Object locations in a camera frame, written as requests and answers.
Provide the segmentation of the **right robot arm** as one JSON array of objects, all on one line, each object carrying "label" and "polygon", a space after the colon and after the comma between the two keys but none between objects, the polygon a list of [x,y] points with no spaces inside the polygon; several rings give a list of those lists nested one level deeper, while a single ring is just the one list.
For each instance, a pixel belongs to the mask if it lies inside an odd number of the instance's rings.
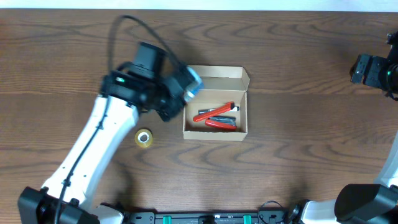
[{"label": "right robot arm", "polygon": [[[382,90],[397,101],[397,33],[387,34],[386,58],[360,54],[351,67],[351,83]],[[335,200],[306,200],[286,223],[397,223],[397,140],[372,184],[348,184]]]}]

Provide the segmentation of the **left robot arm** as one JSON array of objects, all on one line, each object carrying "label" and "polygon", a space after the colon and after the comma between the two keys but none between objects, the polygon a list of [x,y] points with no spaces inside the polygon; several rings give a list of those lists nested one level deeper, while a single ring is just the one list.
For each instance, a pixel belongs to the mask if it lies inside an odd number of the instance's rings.
[{"label": "left robot arm", "polygon": [[140,43],[135,59],[104,77],[90,118],[60,167],[39,190],[27,187],[17,206],[22,223],[124,223],[127,213],[110,205],[93,207],[100,179],[141,113],[154,110],[168,121],[202,88],[189,66],[174,59],[161,76],[167,49]]}]

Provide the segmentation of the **red utility knife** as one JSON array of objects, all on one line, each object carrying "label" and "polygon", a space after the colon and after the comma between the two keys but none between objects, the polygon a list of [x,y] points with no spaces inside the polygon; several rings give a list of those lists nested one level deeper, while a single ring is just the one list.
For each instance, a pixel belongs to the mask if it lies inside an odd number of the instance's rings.
[{"label": "red utility knife", "polygon": [[214,117],[214,116],[217,116],[219,114],[229,112],[229,111],[233,110],[234,107],[235,107],[234,102],[230,101],[227,104],[225,104],[223,106],[220,106],[219,108],[216,108],[216,109],[208,111],[206,113],[202,113],[202,114],[198,114],[198,115],[194,116],[193,117],[193,121],[194,122],[199,122],[199,121],[202,121],[204,119],[208,119],[210,117]]}]

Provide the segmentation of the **yellow tape roll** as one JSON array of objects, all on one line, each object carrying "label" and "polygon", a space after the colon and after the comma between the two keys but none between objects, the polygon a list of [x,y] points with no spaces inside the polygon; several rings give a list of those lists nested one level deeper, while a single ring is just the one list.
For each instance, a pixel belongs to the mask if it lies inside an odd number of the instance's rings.
[{"label": "yellow tape roll", "polygon": [[140,129],[135,134],[135,143],[142,148],[147,148],[153,143],[153,135],[148,129]]}]

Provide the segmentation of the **black white marker pen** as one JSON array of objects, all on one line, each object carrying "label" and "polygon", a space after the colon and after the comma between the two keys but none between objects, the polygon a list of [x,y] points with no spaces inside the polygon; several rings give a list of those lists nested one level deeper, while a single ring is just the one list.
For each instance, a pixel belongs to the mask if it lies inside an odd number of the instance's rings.
[{"label": "black white marker pen", "polygon": [[205,113],[213,113],[215,115],[219,115],[219,114],[223,114],[223,113],[227,113],[227,112],[237,112],[240,110],[240,107],[238,106],[234,106],[232,109],[218,109],[218,108],[212,108],[212,109],[204,109],[204,110],[199,110],[198,114],[205,114]]}]

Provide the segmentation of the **red handled pliers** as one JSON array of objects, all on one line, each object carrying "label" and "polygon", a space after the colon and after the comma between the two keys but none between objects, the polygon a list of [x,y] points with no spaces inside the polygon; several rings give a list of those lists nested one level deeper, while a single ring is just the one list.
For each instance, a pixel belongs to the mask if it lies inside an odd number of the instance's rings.
[{"label": "red handled pliers", "polygon": [[227,116],[214,116],[205,120],[205,125],[218,129],[236,130],[236,118]]}]

